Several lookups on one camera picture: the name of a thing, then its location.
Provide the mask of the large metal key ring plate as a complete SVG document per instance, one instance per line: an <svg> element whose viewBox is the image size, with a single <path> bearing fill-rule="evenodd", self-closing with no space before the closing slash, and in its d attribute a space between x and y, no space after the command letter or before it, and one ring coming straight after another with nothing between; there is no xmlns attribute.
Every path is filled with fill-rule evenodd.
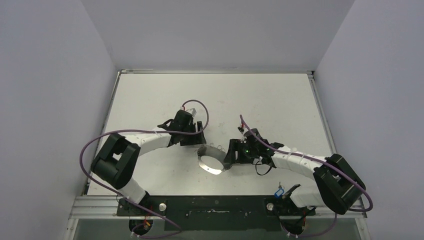
<svg viewBox="0 0 424 240"><path fill-rule="evenodd" d="M226 171L224 164L227 151L222 145L203 144L196 151L198 166L212 174L220 175Z"/></svg>

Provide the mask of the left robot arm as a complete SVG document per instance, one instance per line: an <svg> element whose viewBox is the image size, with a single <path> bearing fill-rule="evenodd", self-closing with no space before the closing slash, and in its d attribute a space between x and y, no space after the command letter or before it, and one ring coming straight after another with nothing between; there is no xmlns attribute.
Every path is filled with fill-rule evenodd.
<svg viewBox="0 0 424 240"><path fill-rule="evenodd" d="M124 197L136 215L149 210L149 193L133 178L138 157L173 145L194 146L206 143L201 121L194 122L194 108L180 109L173 119L154 128L152 133L109 135L91 164L91 171Z"/></svg>

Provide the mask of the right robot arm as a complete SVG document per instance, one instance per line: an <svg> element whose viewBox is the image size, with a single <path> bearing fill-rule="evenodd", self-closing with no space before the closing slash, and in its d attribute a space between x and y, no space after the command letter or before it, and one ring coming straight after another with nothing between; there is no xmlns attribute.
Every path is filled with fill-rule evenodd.
<svg viewBox="0 0 424 240"><path fill-rule="evenodd" d="M352 206L364 194L366 186L345 158L314 156L279 142L269 143L256 128L242 139L231 139L223 159L224 170L234 164L260 163L272 169L285 169L315 181L315 187L297 186L286 193L282 207L290 215L304 207L326 206L336 214L353 211Z"/></svg>

